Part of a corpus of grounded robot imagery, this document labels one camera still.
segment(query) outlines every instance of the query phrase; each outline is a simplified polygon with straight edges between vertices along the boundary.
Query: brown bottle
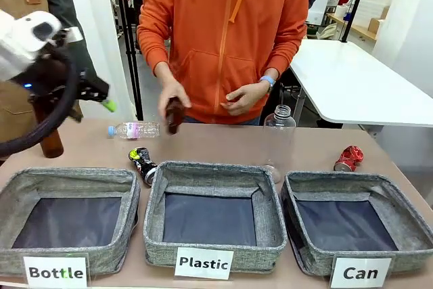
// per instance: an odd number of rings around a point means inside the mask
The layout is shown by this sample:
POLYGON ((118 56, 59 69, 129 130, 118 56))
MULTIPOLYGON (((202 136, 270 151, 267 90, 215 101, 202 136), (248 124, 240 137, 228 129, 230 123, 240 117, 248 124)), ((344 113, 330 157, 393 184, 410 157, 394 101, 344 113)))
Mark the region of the brown bottle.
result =
MULTIPOLYGON (((37 122, 41 123, 49 115, 43 105, 43 101, 36 99, 35 101, 30 102, 33 105, 37 122)), ((56 158, 63 154, 63 144, 57 129, 41 141, 41 147, 43 155, 47 158, 56 158)))
POLYGON ((168 101, 165 110, 165 119, 167 123, 167 131, 171 135, 177 133, 177 128, 185 118, 185 107, 182 105, 181 100, 177 97, 172 97, 168 101))

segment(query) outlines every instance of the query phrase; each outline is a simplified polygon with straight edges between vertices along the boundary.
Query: person's left hand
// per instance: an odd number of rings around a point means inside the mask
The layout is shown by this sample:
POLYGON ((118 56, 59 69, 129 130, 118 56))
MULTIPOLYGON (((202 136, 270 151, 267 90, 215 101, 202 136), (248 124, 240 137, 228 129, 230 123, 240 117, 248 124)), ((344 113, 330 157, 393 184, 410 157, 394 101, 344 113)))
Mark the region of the person's left hand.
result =
POLYGON ((269 90, 269 83, 267 81, 261 81, 256 84, 249 84, 232 91, 227 94, 227 101, 232 101, 238 98, 237 102, 234 103, 221 103, 230 115, 241 115, 247 113, 258 100, 267 94, 269 90))

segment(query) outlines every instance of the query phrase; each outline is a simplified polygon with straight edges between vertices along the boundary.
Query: red can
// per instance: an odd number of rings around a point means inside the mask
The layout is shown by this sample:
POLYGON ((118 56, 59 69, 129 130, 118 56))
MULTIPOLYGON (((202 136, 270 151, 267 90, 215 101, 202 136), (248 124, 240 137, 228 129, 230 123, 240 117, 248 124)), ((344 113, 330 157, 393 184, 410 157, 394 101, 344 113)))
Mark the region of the red can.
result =
POLYGON ((364 154, 357 146, 348 146, 334 165, 335 171, 354 172, 364 159, 364 154))

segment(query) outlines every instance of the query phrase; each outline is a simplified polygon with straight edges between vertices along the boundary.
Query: zipper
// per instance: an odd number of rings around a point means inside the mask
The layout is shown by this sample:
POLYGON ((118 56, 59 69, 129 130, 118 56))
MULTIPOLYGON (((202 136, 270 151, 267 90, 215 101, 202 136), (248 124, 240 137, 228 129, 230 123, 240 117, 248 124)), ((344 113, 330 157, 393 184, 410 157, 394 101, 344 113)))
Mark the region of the zipper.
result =
MULTIPOLYGON (((219 47, 218 81, 216 82, 217 88, 215 91, 214 116, 217 113, 217 110, 219 107, 219 89, 221 87, 221 75, 222 75, 222 71, 223 71, 225 41, 227 39, 227 30, 229 28, 230 9, 231 9, 231 0, 227 0, 227 2, 225 3, 223 34, 221 36, 221 44, 219 47)), ((215 117, 212 118, 212 123, 215 123, 215 117)))

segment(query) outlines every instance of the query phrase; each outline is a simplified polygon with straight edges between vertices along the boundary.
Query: orange zip-up jacket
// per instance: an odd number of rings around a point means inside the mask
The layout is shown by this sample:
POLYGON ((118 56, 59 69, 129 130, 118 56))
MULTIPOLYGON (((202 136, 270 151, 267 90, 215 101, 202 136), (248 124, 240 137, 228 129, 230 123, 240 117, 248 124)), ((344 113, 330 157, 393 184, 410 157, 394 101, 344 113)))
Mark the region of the orange zip-up jacket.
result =
POLYGON ((267 97, 241 116, 220 103, 257 83, 267 68, 281 74, 305 35, 309 0, 144 0, 138 39, 154 71, 168 62, 205 123, 235 124, 260 116, 267 97), (170 58, 164 40, 171 36, 170 58))

